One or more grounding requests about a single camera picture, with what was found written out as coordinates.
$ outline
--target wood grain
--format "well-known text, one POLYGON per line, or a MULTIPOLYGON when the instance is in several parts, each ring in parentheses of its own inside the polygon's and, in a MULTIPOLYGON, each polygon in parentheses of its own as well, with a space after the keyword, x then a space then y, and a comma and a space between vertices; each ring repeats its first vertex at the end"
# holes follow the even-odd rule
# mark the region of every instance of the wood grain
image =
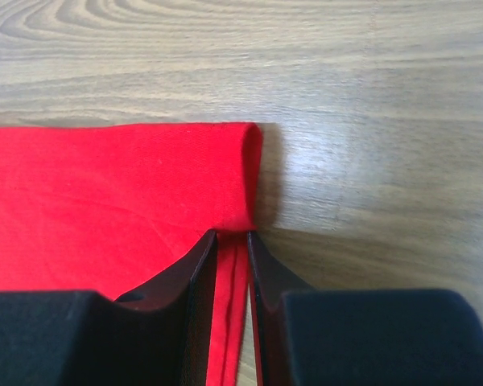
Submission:
POLYGON ((0 2, 0 125, 239 120, 285 264, 483 320, 483 0, 0 2))

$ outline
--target red fabric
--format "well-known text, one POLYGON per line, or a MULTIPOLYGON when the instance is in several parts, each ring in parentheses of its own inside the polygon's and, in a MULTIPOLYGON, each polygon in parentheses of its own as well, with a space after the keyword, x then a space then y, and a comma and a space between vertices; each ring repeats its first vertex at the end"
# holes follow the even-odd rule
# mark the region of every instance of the red fabric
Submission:
POLYGON ((234 386, 262 135, 250 123, 0 128, 0 290, 109 298, 220 234, 208 385, 234 386))

